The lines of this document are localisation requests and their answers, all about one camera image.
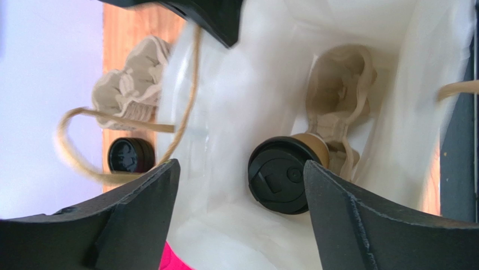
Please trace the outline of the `brown paper coffee cup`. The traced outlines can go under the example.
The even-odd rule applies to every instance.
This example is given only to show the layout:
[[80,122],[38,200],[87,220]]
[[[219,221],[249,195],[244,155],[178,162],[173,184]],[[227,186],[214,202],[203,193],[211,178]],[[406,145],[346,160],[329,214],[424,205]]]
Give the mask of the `brown paper coffee cup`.
[[323,139],[314,133],[299,133],[292,135],[292,138],[301,141],[306,144],[309,149],[316,155],[319,159],[318,163],[325,168],[329,168],[330,165],[330,155],[327,144]]

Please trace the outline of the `stack of black cup lids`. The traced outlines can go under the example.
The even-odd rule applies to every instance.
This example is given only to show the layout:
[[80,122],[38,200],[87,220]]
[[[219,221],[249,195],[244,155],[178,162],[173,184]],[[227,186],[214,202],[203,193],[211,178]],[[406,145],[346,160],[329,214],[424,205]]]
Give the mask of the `stack of black cup lids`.
[[111,172],[145,173],[155,166],[155,161],[153,145],[142,138],[118,138],[107,154]]

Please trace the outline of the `single cardboard cup carrier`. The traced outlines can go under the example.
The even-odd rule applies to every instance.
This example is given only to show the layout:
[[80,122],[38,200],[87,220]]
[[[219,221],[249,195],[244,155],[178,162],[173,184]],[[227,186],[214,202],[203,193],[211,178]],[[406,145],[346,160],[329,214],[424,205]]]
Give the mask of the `single cardboard cup carrier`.
[[331,48],[312,67],[305,108],[308,132],[322,138],[330,151],[330,171],[351,181],[360,154],[348,131],[370,113],[368,93],[377,78],[370,51],[360,45]]

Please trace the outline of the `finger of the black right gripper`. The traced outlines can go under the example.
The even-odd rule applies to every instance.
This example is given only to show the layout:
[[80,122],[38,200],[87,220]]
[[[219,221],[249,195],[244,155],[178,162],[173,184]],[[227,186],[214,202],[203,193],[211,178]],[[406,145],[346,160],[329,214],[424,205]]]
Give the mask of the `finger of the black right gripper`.
[[161,5],[195,22],[226,48],[233,47],[239,39],[243,0],[104,0],[104,3],[120,8]]

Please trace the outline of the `black cup lid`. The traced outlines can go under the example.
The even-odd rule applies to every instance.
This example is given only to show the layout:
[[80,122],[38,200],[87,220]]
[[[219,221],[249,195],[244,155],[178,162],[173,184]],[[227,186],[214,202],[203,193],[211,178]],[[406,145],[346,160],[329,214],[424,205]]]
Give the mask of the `black cup lid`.
[[281,214],[307,212],[304,166],[309,160],[324,164],[312,147],[292,136],[273,137],[259,144],[247,166],[248,187],[254,199]]

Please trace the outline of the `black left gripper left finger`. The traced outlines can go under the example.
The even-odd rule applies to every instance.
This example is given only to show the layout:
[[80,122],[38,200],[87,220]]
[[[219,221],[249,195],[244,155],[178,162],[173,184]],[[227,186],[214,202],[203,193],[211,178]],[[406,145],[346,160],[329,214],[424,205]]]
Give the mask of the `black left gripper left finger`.
[[159,269],[179,177],[172,159],[54,214],[1,220],[1,268]]

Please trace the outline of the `brown paper bag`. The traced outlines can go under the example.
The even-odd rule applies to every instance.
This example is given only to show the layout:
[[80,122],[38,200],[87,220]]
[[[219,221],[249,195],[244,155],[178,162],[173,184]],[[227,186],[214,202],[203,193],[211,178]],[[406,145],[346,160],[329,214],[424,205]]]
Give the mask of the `brown paper bag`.
[[143,127],[158,131],[159,166],[180,164],[171,249],[193,269],[323,269],[309,210],[263,207],[247,166],[262,142],[309,133],[312,67],[343,45],[366,47],[377,72],[348,131],[348,182],[423,212],[440,130],[458,93],[478,91],[462,81],[474,18],[473,1],[243,1],[231,48],[187,20]]

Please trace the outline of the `cardboard cup carrier stack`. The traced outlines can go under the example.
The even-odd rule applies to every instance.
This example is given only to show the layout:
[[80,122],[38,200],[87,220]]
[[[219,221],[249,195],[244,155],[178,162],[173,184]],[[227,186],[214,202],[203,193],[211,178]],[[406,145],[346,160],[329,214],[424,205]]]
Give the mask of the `cardboard cup carrier stack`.
[[101,76],[92,90],[94,110],[102,129],[134,130],[152,121],[162,92],[162,74],[169,63],[171,44],[149,35],[128,54],[124,67]]

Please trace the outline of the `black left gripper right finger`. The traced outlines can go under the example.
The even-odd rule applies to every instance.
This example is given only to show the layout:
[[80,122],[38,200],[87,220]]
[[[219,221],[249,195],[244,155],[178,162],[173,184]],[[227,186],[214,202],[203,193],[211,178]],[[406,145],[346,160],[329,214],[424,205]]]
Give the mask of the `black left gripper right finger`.
[[402,206],[314,161],[304,166],[323,269],[477,269],[478,224]]

